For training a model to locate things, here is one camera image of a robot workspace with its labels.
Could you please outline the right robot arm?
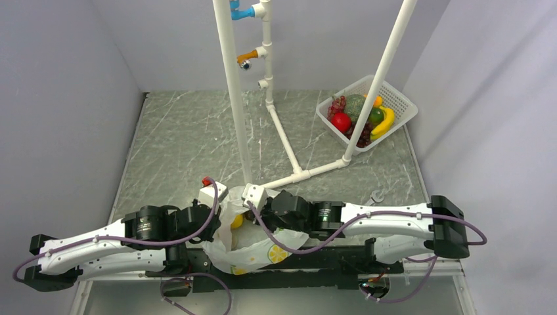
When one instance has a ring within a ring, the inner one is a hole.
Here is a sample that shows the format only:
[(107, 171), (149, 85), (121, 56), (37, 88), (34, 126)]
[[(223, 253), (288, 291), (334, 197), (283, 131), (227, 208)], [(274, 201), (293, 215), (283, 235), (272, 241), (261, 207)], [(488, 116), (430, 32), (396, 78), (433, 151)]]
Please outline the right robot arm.
[(369, 272), (410, 256), (433, 253), (445, 259), (470, 256), (463, 211), (445, 196), (406, 206), (369, 206), (342, 201), (307, 201), (285, 190), (267, 198), (258, 222), (307, 234), (324, 244), (336, 238), (376, 238), (362, 254)]

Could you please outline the white printed plastic bag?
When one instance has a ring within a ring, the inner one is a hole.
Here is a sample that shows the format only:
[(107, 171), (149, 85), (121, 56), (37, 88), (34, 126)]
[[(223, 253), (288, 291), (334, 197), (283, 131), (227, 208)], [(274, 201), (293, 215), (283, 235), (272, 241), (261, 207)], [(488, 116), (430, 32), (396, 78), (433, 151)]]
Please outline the white printed plastic bag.
[(221, 226), (213, 234), (213, 241), (203, 241), (201, 248), (216, 269), (232, 275), (243, 275), (266, 266), (277, 266), (291, 253), (268, 238), (262, 227), (249, 221), (233, 229), (237, 216), (248, 209), (243, 207), (244, 187), (235, 186), (220, 203)]

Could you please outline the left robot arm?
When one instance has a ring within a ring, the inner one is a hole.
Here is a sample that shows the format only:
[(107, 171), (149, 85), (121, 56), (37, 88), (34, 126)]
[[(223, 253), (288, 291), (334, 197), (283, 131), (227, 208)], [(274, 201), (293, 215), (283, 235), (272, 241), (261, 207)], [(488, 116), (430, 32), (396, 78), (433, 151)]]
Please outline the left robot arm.
[(36, 264), (25, 264), (16, 281), (39, 292), (61, 291), (76, 282), (107, 274), (143, 271), (178, 276), (192, 269), (187, 243), (213, 241), (220, 206), (194, 201), (180, 209), (147, 205), (98, 230), (73, 238), (32, 237)]

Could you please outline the yellow fake lemon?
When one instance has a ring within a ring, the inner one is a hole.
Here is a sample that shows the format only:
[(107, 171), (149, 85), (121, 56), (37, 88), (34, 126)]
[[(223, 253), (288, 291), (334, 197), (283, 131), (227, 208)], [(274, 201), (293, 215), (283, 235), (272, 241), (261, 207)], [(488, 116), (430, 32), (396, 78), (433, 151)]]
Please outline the yellow fake lemon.
[(231, 230), (236, 230), (237, 228), (240, 228), (242, 226), (244, 222), (244, 216), (243, 215), (237, 215), (233, 222), (231, 223)]

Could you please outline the red fake grapes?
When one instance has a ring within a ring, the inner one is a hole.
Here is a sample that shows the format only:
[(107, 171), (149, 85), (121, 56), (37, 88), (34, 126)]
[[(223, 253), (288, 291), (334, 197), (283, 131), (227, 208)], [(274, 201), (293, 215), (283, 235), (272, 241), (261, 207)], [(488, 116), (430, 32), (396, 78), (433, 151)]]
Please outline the red fake grapes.
[(331, 121), (336, 114), (344, 112), (345, 106), (346, 101), (344, 95), (340, 96), (339, 98), (335, 98), (331, 102), (331, 105), (328, 107), (327, 119)]

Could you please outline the brown fake fruit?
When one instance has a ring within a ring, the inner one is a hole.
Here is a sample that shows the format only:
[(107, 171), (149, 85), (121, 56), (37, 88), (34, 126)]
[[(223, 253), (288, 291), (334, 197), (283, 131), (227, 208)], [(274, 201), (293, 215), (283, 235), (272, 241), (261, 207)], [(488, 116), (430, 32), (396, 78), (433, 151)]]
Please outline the brown fake fruit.
[(255, 220), (255, 216), (251, 211), (246, 211), (242, 214), (246, 221), (253, 222)]

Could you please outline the yellow fake bananas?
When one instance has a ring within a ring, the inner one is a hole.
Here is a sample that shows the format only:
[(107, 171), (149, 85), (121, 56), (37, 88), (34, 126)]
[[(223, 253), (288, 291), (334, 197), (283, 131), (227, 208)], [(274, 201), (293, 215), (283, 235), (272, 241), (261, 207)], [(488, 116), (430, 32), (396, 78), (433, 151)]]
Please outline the yellow fake bananas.
[(378, 109), (382, 111), (384, 118), (371, 131), (370, 139), (372, 141), (378, 140), (379, 138), (384, 136), (391, 129), (391, 126), (394, 124), (395, 121), (395, 112), (391, 108), (381, 106)]

